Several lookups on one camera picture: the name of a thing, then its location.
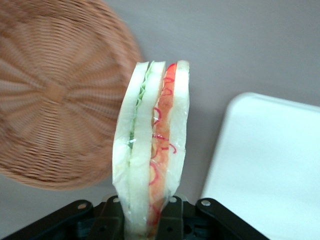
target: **metal bolt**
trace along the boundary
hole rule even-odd
[[[174,196],[172,196],[170,197],[169,202],[174,204],[177,202],[177,199]]]
[[[114,203],[118,203],[118,202],[120,202],[120,199],[117,198],[117,197],[115,197],[112,201],[113,201]]]
[[[78,209],[85,209],[87,207],[87,204],[86,203],[81,203],[78,205]]]
[[[209,207],[209,206],[211,205],[211,202],[209,202],[208,200],[202,200],[202,201],[201,201],[201,204],[202,204],[203,206]]]

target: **woven basket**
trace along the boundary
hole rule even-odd
[[[111,174],[119,109],[141,55],[99,0],[0,0],[0,172],[77,189]]]

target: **plastic-wrapped sandwich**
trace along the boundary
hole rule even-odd
[[[137,63],[116,126],[112,172],[125,239],[152,239],[179,186],[189,111],[189,63]]]

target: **plastic wrap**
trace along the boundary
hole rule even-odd
[[[180,184],[189,111],[189,63],[137,63],[113,141],[112,181],[125,239],[152,239]]]

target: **screw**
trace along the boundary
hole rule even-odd
[[[87,207],[87,204],[86,203],[81,203],[78,205],[78,209],[85,209]]]
[[[211,202],[209,202],[208,200],[202,200],[202,201],[201,201],[201,204],[202,204],[203,206],[209,207],[209,206],[211,205]]]

